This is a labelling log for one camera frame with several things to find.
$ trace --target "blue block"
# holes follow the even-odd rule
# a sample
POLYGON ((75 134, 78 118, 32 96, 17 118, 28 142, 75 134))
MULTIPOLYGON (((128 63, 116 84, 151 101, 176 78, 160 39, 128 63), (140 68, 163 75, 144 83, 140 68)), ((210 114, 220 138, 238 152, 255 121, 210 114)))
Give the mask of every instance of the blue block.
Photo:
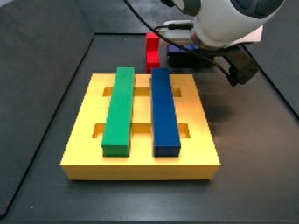
POLYGON ((182 141, 167 68, 152 69, 154 156, 179 157, 182 141))
MULTIPOLYGON (((191 51, 199 50, 199 47, 196 45, 184 45, 184 48, 190 49, 191 51)), ((168 53, 186 53, 184 50, 182 50, 180 48, 178 48, 174 45, 167 46, 167 52, 168 53)))

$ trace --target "dark background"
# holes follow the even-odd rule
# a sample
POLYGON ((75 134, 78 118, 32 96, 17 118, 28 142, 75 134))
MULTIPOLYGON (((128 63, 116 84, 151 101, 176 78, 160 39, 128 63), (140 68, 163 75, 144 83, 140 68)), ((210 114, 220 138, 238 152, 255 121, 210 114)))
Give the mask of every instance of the dark background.
MULTIPOLYGON (((154 26, 184 18, 159 1, 131 2, 154 26)), ((286 1, 248 48, 262 70, 246 86, 231 87, 214 68, 171 68, 196 80, 222 162, 215 179, 124 182, 70 181, 59 164, 92 73, 146 72, 146 28, 118 0, 3 6, 0 221, 299 222, 298 6, 286 1)), ((168 67, 164 47, 160 54, 168 67)))

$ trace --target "green bar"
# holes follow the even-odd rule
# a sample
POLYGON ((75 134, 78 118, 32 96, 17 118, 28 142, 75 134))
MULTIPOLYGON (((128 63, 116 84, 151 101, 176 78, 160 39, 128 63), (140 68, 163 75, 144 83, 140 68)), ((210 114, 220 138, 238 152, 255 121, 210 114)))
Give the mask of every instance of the green bar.
POLYGON ((130 156, 131 121, 135 94, 135 69, 119 67, 107 112, 106 131, 102 140, 104 157, 130 156))

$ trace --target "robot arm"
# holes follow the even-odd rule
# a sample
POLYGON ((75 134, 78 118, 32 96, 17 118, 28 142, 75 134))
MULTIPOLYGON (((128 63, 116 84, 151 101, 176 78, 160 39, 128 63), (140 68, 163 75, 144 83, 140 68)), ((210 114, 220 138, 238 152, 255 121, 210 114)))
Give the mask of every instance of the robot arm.
MULTIPOLYGON (((262 26, 284 2, 284 0, 162 1, 168 6, 176 5, 184 14, 194 16, 190 39, 204 50, 219 50, 240 43, 258 42, 262 38, 262 26)), ((163 35, 172 36, 174 33, 170 34, 163 30, 163 35)))
POLYGON ((163 26, 156 27, 162 28, 158 31, 143 20, 128 1, 124 0, 139 20, 163 41, 218 67, 226 74, 231 86, 244 85, 258 72, 258 63, 243 53, 239 44, 260 40, 263 24, 275 15, 284 0, 160 1, 170 7, 176 6, 183 13, 194 16, 194 21, 166 22, 163 26), (192 43, 200 48, 198 52, 182 46, 192 43), (210 57, 219 56, 230 63, 228 72, 210 59, 210 57))

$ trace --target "yellow base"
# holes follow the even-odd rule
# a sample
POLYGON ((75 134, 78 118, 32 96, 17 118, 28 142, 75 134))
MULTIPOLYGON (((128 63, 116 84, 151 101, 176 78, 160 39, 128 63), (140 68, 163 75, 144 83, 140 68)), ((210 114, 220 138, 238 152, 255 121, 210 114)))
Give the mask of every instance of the yellow base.
POLYGON ((60 161, 70 179, 212 179, 220 167, 220 161, 194 79, 187 74, 171 75, 182 134, 180 156, 154 157, 150 79, 150 74, 135 76, 131 155, 130 157, 103 157, 100 142, 115 75, 92 75, 60 161))

